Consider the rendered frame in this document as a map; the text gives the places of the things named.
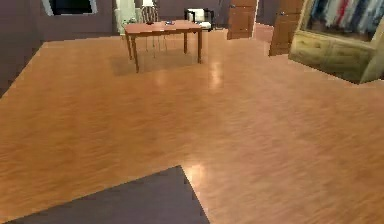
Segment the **brown wooden room door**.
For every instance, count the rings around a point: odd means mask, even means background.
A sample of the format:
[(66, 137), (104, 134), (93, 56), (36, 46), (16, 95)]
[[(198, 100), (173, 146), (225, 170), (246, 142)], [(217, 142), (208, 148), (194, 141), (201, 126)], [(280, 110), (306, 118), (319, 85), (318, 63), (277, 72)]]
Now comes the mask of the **brown wooden room door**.
[(304, 0), (279, 0), (269, 49), (270, 56), (289, 53), (303, 4)]
[(258, 0), (230, 0), (227, 39), (251, 38)]

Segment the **hanging coloured clothes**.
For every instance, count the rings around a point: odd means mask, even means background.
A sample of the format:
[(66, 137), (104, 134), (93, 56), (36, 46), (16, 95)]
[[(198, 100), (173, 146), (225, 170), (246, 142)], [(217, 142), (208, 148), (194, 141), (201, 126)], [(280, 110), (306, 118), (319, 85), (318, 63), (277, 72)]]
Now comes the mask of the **hanging coloured clothes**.
[(384, 32), (384, 0), (312, 0), (303, 28), (371, 42)]

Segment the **pale green cabinet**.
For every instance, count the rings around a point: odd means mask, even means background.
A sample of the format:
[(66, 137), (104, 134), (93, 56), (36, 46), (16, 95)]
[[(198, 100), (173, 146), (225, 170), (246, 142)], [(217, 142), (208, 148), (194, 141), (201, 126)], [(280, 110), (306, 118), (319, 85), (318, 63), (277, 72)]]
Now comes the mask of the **pale green cabinet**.
[(116, 27), (120, 35), (124, 35), (124, 25), (141, 21), (142, 0), (115, 0), (114, 9)]

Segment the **pale wooden wardrobe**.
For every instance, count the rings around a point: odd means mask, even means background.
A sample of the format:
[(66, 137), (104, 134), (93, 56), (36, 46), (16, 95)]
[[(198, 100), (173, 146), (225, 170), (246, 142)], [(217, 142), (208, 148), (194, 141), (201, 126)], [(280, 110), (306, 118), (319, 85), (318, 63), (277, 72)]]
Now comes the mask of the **pale wooden wardrobe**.
[(378, 39), (364, 42), (305, 30), (311, 2), (304, 1), (289, 58), (355, 84), (383, 77), (384, 32)]

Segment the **brown wooden table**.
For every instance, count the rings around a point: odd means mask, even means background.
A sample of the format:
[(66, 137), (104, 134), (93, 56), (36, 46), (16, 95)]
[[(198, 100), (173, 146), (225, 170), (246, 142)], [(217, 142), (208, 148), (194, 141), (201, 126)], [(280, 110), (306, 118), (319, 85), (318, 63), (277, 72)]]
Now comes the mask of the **brown wooden table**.
[(188, 33), (197, 35), (197, 62), (202, 63), (202, 27), (187, 20), (175, 20), (172, 25), (165, 21), (146, 23), (131, 23), (123, 26), (129, 53), (129, 59), (134, 61), (136, 72), (140, 71), (136, 39), (139, 37), (155, 37), (171, 34), (182, 34), (184, 39), (184, 53), (188, 52)]

